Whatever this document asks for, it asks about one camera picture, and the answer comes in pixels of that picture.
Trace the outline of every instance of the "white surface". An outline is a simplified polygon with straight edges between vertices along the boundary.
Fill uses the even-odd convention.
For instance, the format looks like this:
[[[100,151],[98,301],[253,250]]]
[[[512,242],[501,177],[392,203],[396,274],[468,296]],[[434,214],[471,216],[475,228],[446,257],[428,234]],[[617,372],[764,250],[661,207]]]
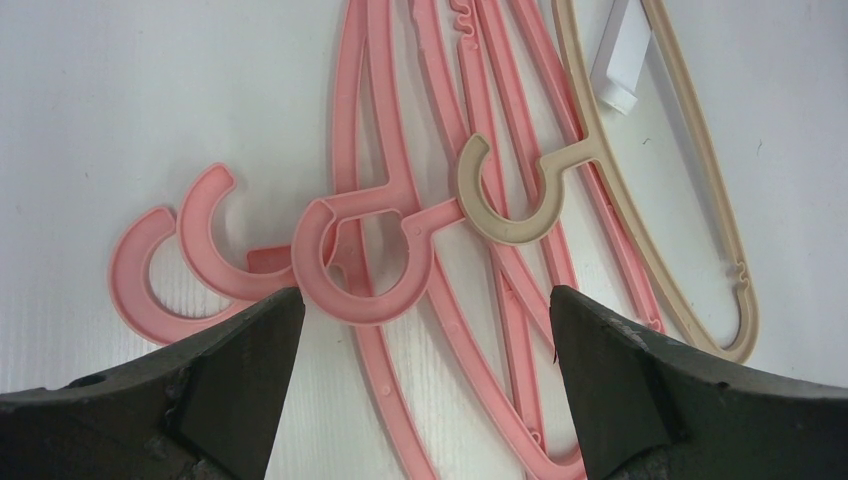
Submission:
[[[134,218],[153,205],[176,206],[210,163],[227,162],[241,182],[219,222],[219,244],[233,261],[249,247],[290,239],[306,203],[329,193],[328,97],[342,3],[0,2],[0,391],[59,387],[154,348],[111,306],[109,254]],[[611,1],[577,3],[591,65]],[[848,3],[668,3],[760,299],[762,330],[749,365],[848,386],[840,367],[848,340],[840,300],[848,274]],[[446,161],[407,2],[397,5],[404,127],[419,189],[432,205],[448,194]],[[528,62],[522,65],[540,138],[546,149],[557,148],[562,141],[544,95]],[[675,275],[711,330],[729,340],[734,306],[698,207],[697,169],[672,128],[680,122],[666,87],[652,49],[639,103],[627,118],[610,114],[607,127]],[[373,151],[369,143],[366,152]],[[514,165],[508,171],[519,198]],[[564,221],[582,289],[631,315],[586,195],[575,177],[569,181]],[[277,214],[263,216],[260,207]],[[397,231],[391,220],[378,223]],[[403,252],[376,229],[369,241],[384,267],[374,270],[388,286]],[[481,243],[465,227],[438,242],[478,341],[503,379]],[[195,315],[220,308],[182,266],[174,242],[157,254],[153,270],[166,304]],[[387,331],[442,476],[522,478],[458,373],[430,308],[422,304]],[[573,433],[561,382],[546,355],[539,366],[550,443],[564,450]],[[349,329],[314,309],[268,476],[400,476]]]

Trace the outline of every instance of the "pile of hangers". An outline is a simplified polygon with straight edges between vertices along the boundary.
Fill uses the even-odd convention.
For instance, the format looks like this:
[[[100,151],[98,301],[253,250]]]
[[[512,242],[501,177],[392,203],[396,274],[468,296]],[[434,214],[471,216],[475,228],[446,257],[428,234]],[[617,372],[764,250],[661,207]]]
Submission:
[[[541,333],[553,357],[548,295],[539,288],[517,248],[538,241],[552,283],[577,287],[559,223],[566,170],[580,169],[640,321],[664,331],[653,282],[667,304],[670,318],[690,344],[742,362],[750,355],[757,336],[756,300],[741,242],[709,132],[665,7],[661,0],[643,0],[712,188],[723,247],[738,275],[735,293],[740,328],[728,348],[716,343],[695,316],[633,205],[592,96],[572,0],[554,0],[562,59],[536,0],[509,2],[569,144],[544,155],[516,66],[518,49],[510,45],[500,3],[450,0],[456,12],[453,27],[461,33],[456,50],[463,105],[451,77],[437,11],[436,2],[448,0],[409,0],[435,118],[449,157],[457,159],[453,165],[456,197],[429,208],[423,208],[419,200],[401,127],[392,49],[392,1],[348,1],[332,100],[335,194],[309,204],[291,246],[251,251],[246,271],[222,257],[212,241],[212,218],[217,205],[235,188],[235,178],[226,166],[216,164],[201,173],[191,186],[176,218],[168,208],[158,207],[129,227],[115,247],[110,265],[112,299],[120,315],[139,335],[168,344],[218,323],[282,287],[298,285],[316,306],[354,326],[372,398],[383,424],[407,475],[419,479],[436,478],[437,474],[404,402],[381,325],[402,315],[426,294],[462,373],[527,472],[539,479],[581,478],[585,474],[579,450],[562,463],[551,460],[546,453],[529,329]],[[483,44],[527,198],[536,205],[535,213],[522,221],[508,219],[496,147],[503,143],[496,138]],[[365,73],[371,79],[376,129],[388,181],[380,187],[360,189],[357,117],[360,80]],[[466,124],[463,109],[470,125]],[[385,212],[395,212],[402,218],[409,257],[397,283],[376,295],[361,219]],[[434,248],[433,236],[439,230],[464,220],[487,240],[489,247],[514,404],[499,387],[473,338]],[[155,298],[148,279],[150,261],[156,248],[175,233],[183,257],[197,278],[232,299],[224,311],[203,319],[188,319],[167,311]],[[331,266],[342,271],[346,289],[331,279]]]

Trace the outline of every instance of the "clothes hanger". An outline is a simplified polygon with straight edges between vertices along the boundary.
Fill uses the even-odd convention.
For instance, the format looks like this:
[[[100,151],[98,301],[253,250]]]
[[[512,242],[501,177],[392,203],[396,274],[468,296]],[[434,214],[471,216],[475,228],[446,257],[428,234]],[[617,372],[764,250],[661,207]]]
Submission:
[[[692,345],[716,356],[743,362],[751,354],[759,329],[756,297],[748,274],[742,243],[739,238],[730,201],[721,179],[715,150],[709,137],[703,113],[698,105],[694,87],[686,71],[680,47],[671,30],[671,23],[660,0],[643,0],[648,20],[654,29],[660,50],[665,57],[672,83],[695,142],[699,158],[704,164],[711,193],[718,214],[723,247],[732,258],[736,285],[734,291],[740,313],[739,332],[733,343],[725,348],[719,345],[698,320],[680,287],[650,239],[647,228],[639,216],[633,200],[619,171],[612,149],[606,139],[597,105],[592,96],[586,67],[581,57],[574,8],[571,0],[554,3],[557,31],[563,56],[567,59],[568,84],[572,86],[577,115],[584,131],[582,140],[557,152],[543,156],[538,166],[542,178],[541,200],[536,212],[527,220],[512,221],[498,215],[486,201],[480,183],[481,168],[489,151],[488,141],[481,135],[469,139],[467,155],[457,163],[457,195],[467,218],[474,228],[486,238],[503,244],[523,244],[539,238],[550,230],[559,218],[563,199],[562,174],[591,162],[601,174],[606,191],[611,193],[610,203],[622,220],[630,238],[639,251],[651,278],[666,299],[672,318],[684,338]]]
[[[480,25],[478,23],[478,15],[473,0],[451,0],[451,9],[457,13],[453,27],[454,30],[460,33],[460,38],[456,44],[457,56],[459,59],[460,77],[462,79],[462,87],[465,93],[465,104],[468,115],[468,124],[471,130],[486,132],[490,138],[495,138],[495,115],[492,109],[491,97],[489,92],[489,82],[486,77],[486,59],[483,55],[482,38],[480,36]],[[422,43],[432,44],[432,48],[444,50],[443,45],[434,42],[434,38],[427,37],[426,34],[421,35]],[[443,80],[449,80],[450,71],[447,65],[445,55],[438,55],[441,59],[435,66]],[[459,112],[459,102],[456,92],[453,88],[453,83],[433,83],[440,81],[434,79],[433,74],[436,70],[429,65],[425,67],[425,71],[429,74],[431,90],[434,92],[434,99],[442,100],[453,115],[440,112],[437,123],[443,125],[443,129],[448,131],[448,124],[454,125],[458,132],[463,133],[461,138],[467,138],[469,133],[462,122],[462,114]],[[451,157],[455,157],[459,152],[461,143],[450,144],[452,151]],[[507,204],[506,185],[504,183],[504,172],[497,152],[497,148],[493,151],[492,162],[489,162],[486,170],[483,172],[489,186],[488,193],[491,196],[492,203],[497,205],[497,209],[508,215],[509,205]],[[553,276],[570,276],[574,279],[574,270],[571,265],[571,257],[568,254],[568,247],[565,244],[565,236],[557,237],[563,243],[556,246],[551,242],[547,242],[551,253],[560,253],[560,256],[554,256],[554,259],[562,259],[565,264],[565,272],[561,272],[554,265],[553,268],[548,268]],[[521,417],[521,420],[530,433],[530,436],[536,441],[542,450],[545,450],[545,426],[542,412],[542,402],[539,395],[539,385],[536,376],[535,358],[533,356],[533,345],[530,338],[530,326],[527,322],[526,314],[521,304],[515,298],[515,292],[509,286],[506,276],[500,268],[497,254],[494,250],[489,249],[489,256],[492,262],[492,273],[495,281],[495,294],[497,296],[498,310],[501,318],[501,328],[503,329],[504,350],[506,353],[507,365],[509,367],[510,383],[512,387],[512,404],[515,407],[516,413]]]
[[[431,5],[434,6],[434,2],[431,1],[426,4],[423,2],[416,2],[414,4],[413,17],[415,18],[416,24],[419,28],[419,35],[421,34],[422,26],[432,26],[433,24],[431,17],[435,15],[435,13],[434,8],[430,8]],[[408,168],[408,162],[404,160],[406,158],[406,152],[403,143],[403,132],[399,128],[399,106],[397,104],[396,86],[394,85],[394,68],[391,66],[391,46],[393,44],[391,39],[390,3],[388,0],[369,1],[367,7],[369,11],[369,42],[388,46],[386,48],[369,50],[369,56],[371,57],[369,59],[369,66],[372,67],[372,94],[376,103],[376,118],[378,127],[381,130],[379,138],[384,151],[384,162],[387,164],[394,162],[395,165],[392,168],[387,168],[389,173],[388,187],[377,187],[376,189],[370,189],[370,191],[364,190],[350,195],[340,195],[330,197],[328,199],[319,199],[307,208],[307,212],[301,217],[301,223],[296,229],[295,238],[292,244],[292,259],[295,275],[298,278],[298,283],[304,291],[309,290],[309,288],[306,287],[306,284],[310,283],[311,280],[303,277],[303,270],[301,267],[307,265],[308,268],[312,269],[312,271],[323,270],[323,267],[320,265],[318,265],[317,268],[314,268],[314,242],[319,241],[323,243],[320,239],[320,235],[327,232],[329,229],[334,228],[335,222],[338,222],[346,215],[350,216],[344,219],[360,218],[360,215],[374,214],[383,211],[401,211],[401,208],[391,205],[392,200],[394,200],[393,198],[387,198],[385,196],[381,198],[374,195],[373,192],[380,192],[382,194],[386,192],[391,193],[396,191],[405,191],[409,197],[414,197],[417,203],[417,195],[414,195],[415,186],[411,181],[412,175],[411,173],[407,174],[403,171]],[[434,45],[440,45],[440,43],[422,43],[422,54],[425,57],[439,55],[441,49],[433,48]],[[456,120],[453,122],[453,125],[458,124],[462,127],[461,130],[457,129],[457,131],[465,132],[467,135],[467,130],[462,125],[461,117],[457,119],[453,113],[446,115],[450,115],[454,120]],[[455,138],[457,136],[461,136],[455,132],[446,133],[447,137]],[[392,152],[397,153],[398,155],[393,156],[391,155]],[[310,208],[318,208],[323,210],[323,212],[320,212],[321,215],[324,215],[325,213],[329,213],[329,215],[324,215],[319,218],[318,220],[320,221],[317,223],[305,225],[304,222],[308,221],[310,217],[316,217],[316,215],[309,213]],[[426,237],[428,243],[431,242],[429,237],[432,235],[432,232],[434,229],[438,229],[439,225],[450,225],[462,220],[461,211],[455,201],[448,201],[437,205],[436,207],[422,210],[421,212],[413,215],[420,215],[420,217],[415,219],[416,221],[409,221],[411,216],[407,215],[402,222],[402,229],[406,232],[408,237]],[[413,248],[418,248],[419,252],[422,250],[422,245],[420,243],[413,243],[413,245]],[[508,252],[513,251],[512,249],[509,249],[509,247],[505,249],[498,245],[494,245],[492,248],[496,252],[503,250]],[[582,466],[579,461],[566,466],[557,465],[551,461],[539,445],[539,439],[541,438],[540,433],[535,431],[531,432],[524,425],[521,416],[518,415],[509,399],[504,395],[503,391],[501,391],[497,379],[494,377],[491,369],[489,368],[479,346],[474,341],[470,327],[468,326],[463,312],[459,308],[456,297],[451,290],[450,284],[438,260],[438,256],[432,253],[432,250],[425,251],[425,253],[425,260],[428,260],[428,263],[432,263],[432,266],[430,267],[432,269],[432,275],[427,273],[425,276],[426,288],[424,290],[433,304],[436,312],[436,318],[448,338],[451,350],[462,367],[463,374],[471,384],[487,413],[492,417],[494,424],[498,427],[502,436],[507,440],[510,447],[522,460],[522,463],[525,464],[528,471],[538,478],[576,478],[577,476],[582,475]],[[309,261],[301,263],[305,258],[308,258]],[[416,255],[411,254],[408,262],[412,262],[414,258],[417,258]],[[504,271],[506,272],[512,269],[513,266],[510,265],[510,267],[504,268]],[[363,302],[362,304],[357,305],[356,308],[360,307],[368,308],[369,305]],[[403,312],[406,308],[407,307],[401,307],[399,311]],[[342,320],[350,323],[357,323],[361,319],[368,320],[371,318],[370,315],[359,316],[359,312],[351,312],[349,308],[345,308],[338,313]],[[544,313],[544,316],[545,321],[548,322],[547,312]]]
[[[349,1],[339,41],[331,133],[333,188],[338,193],[359,189],[357,133],[367,43],[367,1]],[[336,253],[330,264],[341,271],[346,287],[354,295],[374,295],[376,289],[368,268],[362,222],[340,225],[334,243]],[[355,326],[353,332],[371,396],[403,470],[413,479],[438,478],[403,396],[383,328]]]
[[[124,232],[109,262],[109,294],[118,315],[141,337],[159,345],[182,340],[216,325],[252,302],[233,301],[221,312],[189,318],[166,310],[150,287],[150,261],[159,245],[176,233],[174,214],[156,207],[139,217]]]
[[[507,126],[513,139],[515,154],[519,159],[525,190],[528,200],[535,205],[539,199],[538,188],[541,182],[541,179],[536,176],[535,162],[541,155],[541,147],[533,129],[530,109],[515,60],[515,50],[509,43],[509,35],[500,4],[498,2],[481,1],[478,5],[481,22],[485,26],[483,32],[489,56],[492,59],[492,71],[500,92],[501,104],[506,113]],[[510,5],[518,20],[519,31],[530,53],[530,58],[533,60],[536,71],[539,73],[542,84],[548,93],[548,99],[551,102],[562,135],[567,142],[574,142],[578,134],[573,110],[569,108],[570,92],[568,86],[560,81],[562,64],[550,35],[547,34],[542,14],[536,2],[532,0],[516,0],[510,2]],[[602,221],[638,318],[651,328],[664,332],[665,327],[662,323],[659,305],[650,281],[615,212],[610,208],[609,199],[600,183],[597,171],[591,167],[585,167],[580,169],[580,173],[583,175],[590,198],[595,206],[595,212]],[[548,254],[547,251],[549,248],[553,248],[554,252],[557,250],[555,246],[547,246],[552,237],[554,237],[554,245],[564,245],[564,238],[561,241],[555,239],[558,230],[561,233],[559,222],[550,234],[540,240],[549,267],[562,263],[556,260],[556,253]],[[568,284],[577,288],[576,280],[571,284],[568,283],[569,278],[552,276],[551,281],[554,285]]]

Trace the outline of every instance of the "pink hanger hook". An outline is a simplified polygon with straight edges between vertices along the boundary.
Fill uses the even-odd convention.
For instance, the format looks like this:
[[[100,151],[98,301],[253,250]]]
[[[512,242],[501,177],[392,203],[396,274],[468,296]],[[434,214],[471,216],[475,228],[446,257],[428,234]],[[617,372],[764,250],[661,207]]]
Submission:
[[[376,325],[398,317],[424,294],[432,269],[432,233],[462,220],[461,212],[442,208],[433,216],[411,216],[419,208],[414,175],[403,140],[395,66],[392,57],[391,6],[387,0],[368,2],[368,66],[386,185],[314,200],[301,216],[292,241],[292,260],[298,283],[327,313],[357,325]],[[318,246],[334,225],[367,215],[395,212],[403,218],[401,231],[409,255],[401,279],[386,293],[360,297],[338,288],[321,264]]]
[[[127,326],[159,345],[182,340],[249,307],[234,301],[206,318],[188,318],[165,310],[150,287],[148,270],[159,245],[174,234],[174,214],[156,207],[136,220],[118,240],[109,264],[109,293]]]
[[[180,251],[191,271],[212,291],[229,298],[259,301],[285,286],[295,284],[291,265],[277,271],[254,273],[231,265],[215,246],[212,220],[215,208],[236,188],[236,179],[226,165],[216,163],[201,173],[186,193],[177,215]],[[322,265],[333,256],[335,229],[318,244]]]

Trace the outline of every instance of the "beige plastic hanger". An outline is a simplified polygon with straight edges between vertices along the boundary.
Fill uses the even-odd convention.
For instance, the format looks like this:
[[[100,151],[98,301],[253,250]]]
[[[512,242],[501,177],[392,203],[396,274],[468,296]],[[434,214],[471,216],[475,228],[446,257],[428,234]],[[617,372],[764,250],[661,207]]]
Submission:
[[[550,232],[559,220],[565,192],[565,171],[588,162],[594,163],[601,172],[612,206],[639,250],[653,282],[671,309],[672,320],[686,340],[713,355],[744,362],[753,351],[759,331],[757,300],[712,139],[665,6],[661,0],[642,1],[668,67],[695,150],[704,165],[717,212],[722,246],[735,266],[734,290],[739,307],[739,332],[727,348],[719,345],[698,320],[682,290],[672,278],[657,246],[648,235],[645,223],[624,184],[592,95],[577,33],[573,0],[553,0],[553,3],[557,35],[565,58],[567,78],[573,87],[577,115],[584,129],[584,139],[539,159],[538,175],[542,182],[538,208],[528,219],[512,221],[498,215],[486,201],[481,175],[490,146],[482,135],[472,136],[457,163],[456,176],[457,196],[466,218],[484,237],[495,242],[521,245],[536,241]]]

